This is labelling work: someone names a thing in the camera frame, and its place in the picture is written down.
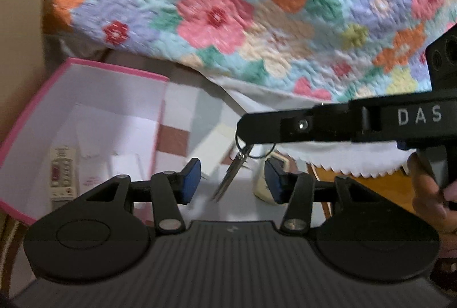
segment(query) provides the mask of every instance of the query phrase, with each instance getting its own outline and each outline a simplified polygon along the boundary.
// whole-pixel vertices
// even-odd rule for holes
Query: metal key
[[[225,191],[227,191],[227,188],[230,186],[232,183],[234,177],[237,175],[247,158],[249,157],[249,154],[253,148],[253,144],[248,144],[246,145],[241,151],[237,153],[235,158],[233,159],[232,163],[227,169],[227,172],[225,173],[225,176],[219,185],[218,189],[216,192],[214,192],[214,195],[212,197],[212,200],[215,200],[216,202],[219,202],[219,200],[222,198],[224,195]]]

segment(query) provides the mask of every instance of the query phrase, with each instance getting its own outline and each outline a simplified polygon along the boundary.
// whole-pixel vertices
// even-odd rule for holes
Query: bedspread
[[[305,98],[430,89],[425,47],[457,0],[44,0],[45,33]]]

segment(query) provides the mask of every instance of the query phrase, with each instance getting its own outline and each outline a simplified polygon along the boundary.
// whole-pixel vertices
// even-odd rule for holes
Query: pink box
[[[167,84],[162,75],[67,59],[0,147],[0,208],[28,225],[51,211],[49,152],[63,145],[78,148],[81,119],[93,126],[102,160],[134,154],[150,176]]]

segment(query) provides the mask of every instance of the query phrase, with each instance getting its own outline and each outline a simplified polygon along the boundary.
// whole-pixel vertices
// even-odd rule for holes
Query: pink box edge
[[[18,119],[16,120],[15,124],[13,125],[12,129],[6,136],[6,139],[3,141],[1,147],[0,147],[0,169],[3,166],[3,163],[6,159],[6,156],[8,155],[12,145],[14,144],[14,141],[16,140],[17,136],[21,132],[22,128],[25,126],[27,123],[27,120],[29,119],[30,115],[35,111],[37,106],[40,104],[42,99],[45,97],[45,95],[51,90],[52,86],[59,80],[59,78],[72,66],[72,65],[83,65],[83,66],[89,66],[89,67],[95,67],[99,69],[104,69],[108,71],[114,71],[114,72],[119,72],[121,74],[128,74],[128,75],[135,75],[139,77],[145,77],[145,78],[152,78],[157,81],[161,81],[164,83],[168,83],[170,79],[166,76],[159,75],[159,74],[154,74],[152,72],[148,71],[143,71],[139,69],[131,69],[129,67],[124,67],[124,66],[118,66],[118,65],[110,65],[108,63],[101,63],[97,61],[89,61],[87,59],[77,59],[77,58],[68,58],[63,62],[59,68],[43,83],[41,88],[36,92],[36,94],[32,97],[32,99],[27,103],[26,107],[24,110],[21,112],[19,115]],[[159,113],[159,124],[161,124],[161,120],[163,117],[163,109],[165,107],[165,101],[162,103],[162,109]],[[155,140],[156,147],[154,147],[154,154],[152,155],[152,160],[151,160],[151,167],[150,171],[154,169],[155,166],[155,151],[157,149],[157,143],[158,143],[158,137],[159,137],[159,130],[160,126],[157,129],[157,136]],[[10,217],[14,218],[17,221],[20,221],[24,223],[27,226],[32,225],[35,223],[37,220],[33,219],[26,214],[14,209],[12,206],[10,206],[8,203],[4,202],[3,200],[0,199],[0,209],[6,212]]]

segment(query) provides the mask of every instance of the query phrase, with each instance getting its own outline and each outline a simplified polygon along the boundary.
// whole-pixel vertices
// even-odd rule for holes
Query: finger
[[[416,197],[413,199],[413,208],[418,214],[424,213],[429,218],[445,220],[447,217],[447,211],[443,204],[437,202],[427,202]]]
[[[411,173],[414,193],[418,198],[435,202],[444,201],[440,193],[440,187],[438,187],[433,178],[426,172],[416,153],[413,153],[408,159],[408,169]]]
[[[445,208],[445,216],[440,210],[436,210],[420,199],[413,200],[413,209],[419,218],[426,221],[438,232],[451,233],[457,229],[457,212]]]
[[[438,232],[448,233],[454,230],[454,228],[452,228],[453,225],[447,223],[446,211],[444,211],[445,214],[443,214],[439,210],[432,209],[429,206],[425,205],[418,198],[413,200],[413,209],[419,218],[426,221]]]
[[[443,189],[443,196],[447,201],[457,201],[457,180]]]
[[[457,235],[440,234],[441,250],[440,258],[457,258]]]

